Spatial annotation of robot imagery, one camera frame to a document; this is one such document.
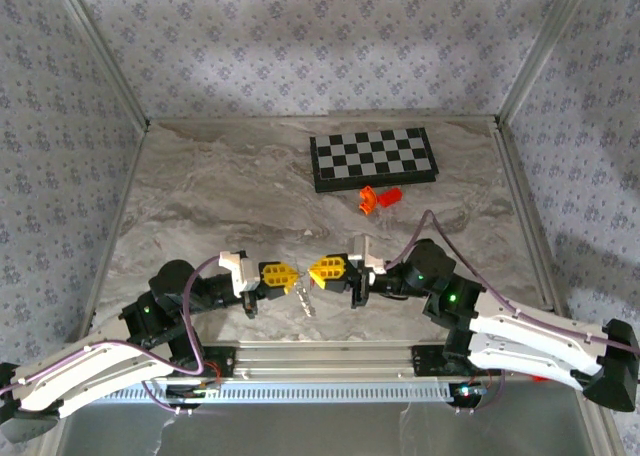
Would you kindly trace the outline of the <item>black and grey chessboard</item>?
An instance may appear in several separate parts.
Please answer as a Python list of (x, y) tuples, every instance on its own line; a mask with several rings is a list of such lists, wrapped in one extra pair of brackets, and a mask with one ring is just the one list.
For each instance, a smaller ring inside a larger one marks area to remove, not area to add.
[(310, 156), (318, 193), (429, 183), (439, 174), (424, 128), (313, 136)]

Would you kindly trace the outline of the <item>aluminium mounting rail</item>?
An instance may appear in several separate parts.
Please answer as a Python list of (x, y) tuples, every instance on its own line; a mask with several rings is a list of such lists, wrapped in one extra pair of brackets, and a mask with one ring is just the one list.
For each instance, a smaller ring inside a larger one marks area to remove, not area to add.
[(410, 342), (231, 342), (234, 382), (386, 382), (414, 376)]

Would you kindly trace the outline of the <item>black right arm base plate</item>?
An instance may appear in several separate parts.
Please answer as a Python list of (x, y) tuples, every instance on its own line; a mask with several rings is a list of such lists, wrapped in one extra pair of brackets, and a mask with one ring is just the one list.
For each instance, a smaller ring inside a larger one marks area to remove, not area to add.
[(416, 377), (498, 376), (498, 370), (481, 370), (466, 359), (447, 358), (440, 344), (420, 344), (411, 347), (411, 362)]

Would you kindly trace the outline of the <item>aluminium table side rail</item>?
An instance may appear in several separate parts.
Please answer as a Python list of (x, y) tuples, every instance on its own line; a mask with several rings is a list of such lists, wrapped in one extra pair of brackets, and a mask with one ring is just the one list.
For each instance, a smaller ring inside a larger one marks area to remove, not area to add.
[(101, 291), (104, 286), (106, 276), (108, 274), (109, 266), (113, 257), (113, 253), (116, 247), (116, 243), (120, 234), (121, 226), (124, 219), (127, 200), (129, 198), (137, 166), (141, 157), (142, 150), (144, 149), (145, 140), (149, 132), (150, 121), (146, 120), (143, 129), (139, 133), (138, 142), (136, 144), (129, 169), (125, 178), (124, 187), (119, 197), (119, 202), (116, 207), (114, 220), (110, 228), (108, 238), (106, 240), (105, 250), (101, 256), (99, 265), (97, 267), (94, 283), (91, 287), (87, 304), (85, 305), (81, 322), (78, 326), (76, 333), (77, 340), (86, 336), (92, 327), (95, 311), (100, 299)]
[(530, 186), (521, 168), (522, 161), (513, 134), (498, 117), (494, 118), (492, 134), (515, 205), (542, 305), (560, 316), (568, 316), (570, 312), (566, 298), (558, 290), (554, 280), (550, 247), (541, 229), (541, 219), (535, 202), (530, 198)]

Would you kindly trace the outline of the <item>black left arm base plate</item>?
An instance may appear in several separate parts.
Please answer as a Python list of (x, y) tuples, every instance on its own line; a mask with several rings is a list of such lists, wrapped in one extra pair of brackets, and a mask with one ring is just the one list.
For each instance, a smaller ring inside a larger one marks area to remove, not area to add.
[(237, 348), (233, 346), (207, 346), (203, 349), (203, 377), (231, 378), (236, 365)]

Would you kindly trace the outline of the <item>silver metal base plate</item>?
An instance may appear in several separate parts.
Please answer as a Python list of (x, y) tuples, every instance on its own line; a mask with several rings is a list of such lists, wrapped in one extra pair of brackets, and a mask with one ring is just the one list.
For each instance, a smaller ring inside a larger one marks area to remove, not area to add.
[(599, 456), (572, 395), (518, 390), (473, 415), (446, 404), (222, 405), (172, 417), (152, 404), (72, 416), (56, 456)]

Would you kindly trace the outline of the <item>aluminium frame post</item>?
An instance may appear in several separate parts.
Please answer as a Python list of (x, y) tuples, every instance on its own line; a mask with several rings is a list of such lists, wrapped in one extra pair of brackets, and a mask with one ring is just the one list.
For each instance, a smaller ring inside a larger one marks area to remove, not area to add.
[(500, 129), (511, 124), (581, 1), (554, 0), (551, 4), (541, 30), (496, 115), (496, 124)]

